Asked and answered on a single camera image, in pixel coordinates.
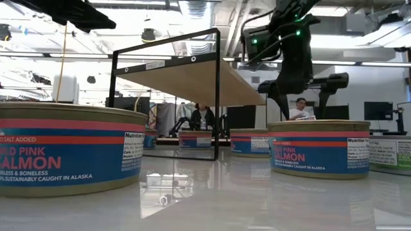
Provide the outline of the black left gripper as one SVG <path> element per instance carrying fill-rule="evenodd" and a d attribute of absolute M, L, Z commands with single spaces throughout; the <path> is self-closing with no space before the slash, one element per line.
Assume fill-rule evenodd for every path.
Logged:
<path fill-rule="evenodd" d="M 115 29 L 116 23 L 95 9 L 89 0 L 10 0 L 30 10 L 51 17 L 53 22 L 65 26 L 68 22 L 77 29 L 90 33 L 91 30 Z"/>

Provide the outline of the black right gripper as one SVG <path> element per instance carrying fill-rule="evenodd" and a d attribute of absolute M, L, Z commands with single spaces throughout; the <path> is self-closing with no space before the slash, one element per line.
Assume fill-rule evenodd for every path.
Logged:
<path fill-rule="evenodd" d="M 286 120 L 289 120 L 286 94 L 302 93 L 313 79 L 310 26 L 318 23 L 318 17 L 305 16 L 280 29 L 283 54 L 280 74 L 277 81 L 267 80 L 258 86 L 259 93 L 267 94 L 277 103 Z"/>

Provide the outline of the blue pink salmon can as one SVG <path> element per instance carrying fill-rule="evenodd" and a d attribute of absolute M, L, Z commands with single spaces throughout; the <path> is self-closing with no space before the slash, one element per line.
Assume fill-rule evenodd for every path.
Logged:
<path fill-rule="evenodd" d="M 181 131 L 179 132 L 179 148 L 204 150 L 211 147 L 212 133 L 210 131 Z"/>
<path fill-rule="evenodd" d="M 157 130 L 147 129 L 144 135 L 144 149 L 153 150 L 157 145 Z"/>
<path fill-rule="evenodd" d="M 136 183 L 146 120 L 117 108 L 0 102 L 0 196 L 71 196 Z"/>
<path fill-rule="evenodd" d="M 277 173 L 306 178 L 366 178 L 369 127 L 366 121 L 338 119 L 269 124 L 271 168 Z"/>
<path fill-rule="evenodd" d="M 267 129 L 230 129 L 232 155 L 238 157 L 267 158 L 270 156 Z"/>

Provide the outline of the green white tuna can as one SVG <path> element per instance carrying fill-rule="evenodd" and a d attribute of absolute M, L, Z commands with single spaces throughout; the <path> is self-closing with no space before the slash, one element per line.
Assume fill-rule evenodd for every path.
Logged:
<path fill-rule="evenodd" d="M 369 145 L 370 170 L 411 176 L 411 136 L 371 136 Z"/>

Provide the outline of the person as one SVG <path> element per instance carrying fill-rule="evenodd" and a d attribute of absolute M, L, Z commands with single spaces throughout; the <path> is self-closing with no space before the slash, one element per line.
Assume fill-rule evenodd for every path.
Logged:
<path fill-rule="evenodd" d="M 306 100 L 304 98 L 298 98 L 295 108 L 289 110 L 289 121 L 296 120 L 316 120 L 313 112 L 305 111 Z"/>
<path fill-rule="evenodd" d="M 191 114 L 191 122 L 194 130 L 213 130 L 215 116 L 213 111 L 205 105 L 195 104 L 195 110 Z"/>

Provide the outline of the black partition panel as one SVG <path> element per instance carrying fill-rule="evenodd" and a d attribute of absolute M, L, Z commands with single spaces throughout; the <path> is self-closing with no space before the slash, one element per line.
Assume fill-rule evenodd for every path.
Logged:
<path fill-rule="evenodd" d="M 256 105 L 227 108 L 229 129 L 255 128 Z"/>

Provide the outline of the black monitor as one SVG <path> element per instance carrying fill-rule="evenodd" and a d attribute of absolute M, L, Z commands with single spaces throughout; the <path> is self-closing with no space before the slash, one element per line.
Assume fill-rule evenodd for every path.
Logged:
<path fill-rule="evenodd" d="M 343 119 L 349 120 L 349 106 L 327 106 L 325 114 L 320 113 L 319 107 L 314 108 L 314 114 L 317 119 Z"/>
<path fill-rule="evenodd" d="M 392 121 L 393 102 L 365 102 L 364 119 L 366 121 Z"/>

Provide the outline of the dark gray cabinet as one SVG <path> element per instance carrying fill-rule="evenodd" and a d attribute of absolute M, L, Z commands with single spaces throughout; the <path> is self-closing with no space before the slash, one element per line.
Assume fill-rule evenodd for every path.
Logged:
<path fill-rule="evenodd" d="M 150 111 L 150 98 L 140 97 L 137 103 L 136 101 L 137 97 L 116 97 L 114 98 L 114 108 L 148 114 Z"/>

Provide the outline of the hanging gray cloth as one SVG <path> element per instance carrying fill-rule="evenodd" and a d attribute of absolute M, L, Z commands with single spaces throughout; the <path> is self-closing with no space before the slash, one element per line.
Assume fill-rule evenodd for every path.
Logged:
<path fill-rule="evenodd" d="M 160 103 L 157 105 L 156 129 L 160 136 L 169 136 L 169 131 L 181 117 L 190 118 L 195 110 L 194 103 Z"/>

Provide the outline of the wooden shelf black metal frame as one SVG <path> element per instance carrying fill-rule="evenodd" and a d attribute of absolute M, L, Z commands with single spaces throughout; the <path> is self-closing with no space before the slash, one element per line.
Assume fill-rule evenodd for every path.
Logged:
<path fill-rule="evenodd" d="M 173 42 L 196 40 L 214 35 L 211 52 L 193 56 L 158 58 L 154 62 L 130 67 L 118 67 L 124 53 L 157 47 Z M 195 33 L 115 50 L 111 55 L 112 67 L 108 106 L 114 107 L 116 79 L 122 78 L 145 87 L 159 90 L 205 106 L 213 106 L 216 116 L 223 107 L 265 105 L 257 93 L 220 55 L 220 31 L 211 28 Z"/>

